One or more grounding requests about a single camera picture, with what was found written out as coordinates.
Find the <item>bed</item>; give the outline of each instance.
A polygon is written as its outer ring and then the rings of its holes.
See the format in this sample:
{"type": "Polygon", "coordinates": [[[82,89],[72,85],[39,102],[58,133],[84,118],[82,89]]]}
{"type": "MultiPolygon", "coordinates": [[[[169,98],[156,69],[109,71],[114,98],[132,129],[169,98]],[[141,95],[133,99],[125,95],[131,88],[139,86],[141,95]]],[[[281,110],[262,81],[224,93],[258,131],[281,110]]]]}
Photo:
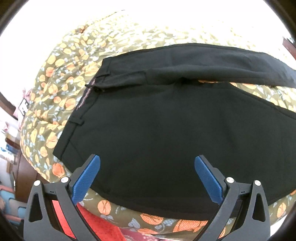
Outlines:
{"type": "MultiPolygon", "coordinates": [[[[71,175],[52,152],[69,116],[83,95],[85,84],[91,81],[104,58],[129,51],[194,42],[258,51],[255,45],[235,33],[233,38],[236,40],[222,42],[212,34],[203,37],[194,28],[178,30],[142,25],[130,18],[126,11],[89,21],[70,31],[42,64],[34,81],[29,111],[21,130],[23,155],[51,183],[71,175]]],[[[283,60],[289,61],[291,58],[283,54],[283,60]]],[[[232,85],[296,112],[296,89],[243,83],[232,85]]],[[[296,200],[295,193],[296,190],[269,206],[271,225],[290,211],[296,200]]],[[[80,204],[120,228],[158,238],[193,240],[207,223],[206,220],[177,220],[129,210],[105,200],[91,189],[80,204]]],[[[233,221],[233,218],[229,219],[221,237],[230,231],[233,221]]]]}

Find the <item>orange pumpkin pattern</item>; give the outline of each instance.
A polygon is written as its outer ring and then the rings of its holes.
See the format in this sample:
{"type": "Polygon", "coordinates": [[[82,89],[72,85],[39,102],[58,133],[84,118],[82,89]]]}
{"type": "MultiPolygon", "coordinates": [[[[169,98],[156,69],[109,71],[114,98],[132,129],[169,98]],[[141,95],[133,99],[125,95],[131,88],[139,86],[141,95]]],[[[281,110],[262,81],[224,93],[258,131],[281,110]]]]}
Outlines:
{"type": "Polygon", "coordinates": [[[54,163],[52,165],[52,173],[58,178],[61,178],[65,175],[64,168],[60,163],[54,163]]]}
{"type": "Polygon", "coordinates": [[[98,210],[101,214],[108,215],[111,212],[110,202],[102,200],[98,203],[98,210]]]}
{"type": "MultiPolygon", "coordinates": [[[[20,136],[23,155],[40,175],[51,183],[58,182],[62,176],[70,176],[69,170],[52,152],[69,116],[83,95],[84,85],[88,84],[99,70],[104,58],[178,43],[213,44],[210,39],[201,38],[201,35],[196,35],[196,31],[192,29],[185,32],[161,26],[144,27],[131,22],[124,11],[99,21],[89,21],[68,32],[49,53],[48,59],[41,63],[36,75],[29,111],[24,118],[20,136]]],[[[240,47],[256,51],[255,46],[252,47],[241,37],[239,39],[240,47]]],[[[219,43],[217,40],[215,43],[224,45],[225,41],[219,43]]],[[[216,81],[200,80],[199,84],[214,85],[216,81]]],[[[234,82],[230,84],[231,88],[237,87],[270,101],[279,108],[296,112],[296,89],[234,82]]],[[[296,191],[269,206],[271,224],[291,210],[296,200],[295,194],[296,191]]],[[[207,223],[132,211],[105,200],[91,189],[82,204],[91,213],[112,224],[134,229],[138,234],[160,234],[175,240],[182,240],[185,234],[188,240],[193,240],[207,223]]],[[[221,236],[225,236],[230,229],[231,222],[226,225],[221,236]]]]}
{"type": "Polygon", "coordinates": [[[138,229],[138,232],[141,234],[158,234],[158,232],[151,229],[138,229]]]}
{"type": "Polygon", "coordinates": [[[285,213],[285,211],[286,211],[286,208],[287,208],[286,204],[285,204],[285,203],[282,203],[282,204],[279,206],[279,208],[278,208],[278,211],[277,211],[276,216],[277,216],[278,218],[281,217],[281,216],[283,216],[284,213],[285,213]]]}
{"type": "Polygon", "coordinates": [[[207,224],[207,221],[194,221],[194,220],[179,220],[173,229],[173,232],[193,231],[194,233],[200,230],[207,224]]]}
{"type": "Polygon", "coordinates": [[[153,215],[149,215],[149,214],[145,214],[145,213],[141,214],[141,218],[143,219],[144,222],[151,224],[151,225],[157,225],[163,221],[162,217],[153,216],[153,215]]]}

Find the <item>red cloth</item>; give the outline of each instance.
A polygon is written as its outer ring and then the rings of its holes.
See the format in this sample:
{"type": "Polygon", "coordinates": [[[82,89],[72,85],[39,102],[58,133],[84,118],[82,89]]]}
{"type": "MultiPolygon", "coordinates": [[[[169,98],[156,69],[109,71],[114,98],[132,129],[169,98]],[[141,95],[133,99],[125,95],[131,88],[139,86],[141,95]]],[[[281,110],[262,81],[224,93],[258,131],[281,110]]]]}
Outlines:
{"type": "MultiPolygon", "coordinates": [[[[54,209],[57,213],[59,222],[61,223],[61,226],[65,234],[75,238],[66,221],[66,218],[64,217],[64,214],[61,210],[59,202],[58,201],[52,201],[52,202],[54,205],[54,209]]],[[[122,235],[118,227],[110,224],[106,220],[96,215],[93,215],[92,213],[87,211],[84,207],[82,207],[79,203],[77,204],[77,207],[81,212],[81,214],[83,215],[84,219],[89,224],[89,226],[93,229],[93,231],[102,241],[126,241],[126,239],[124,238],[124,236],[122,235]]]]}

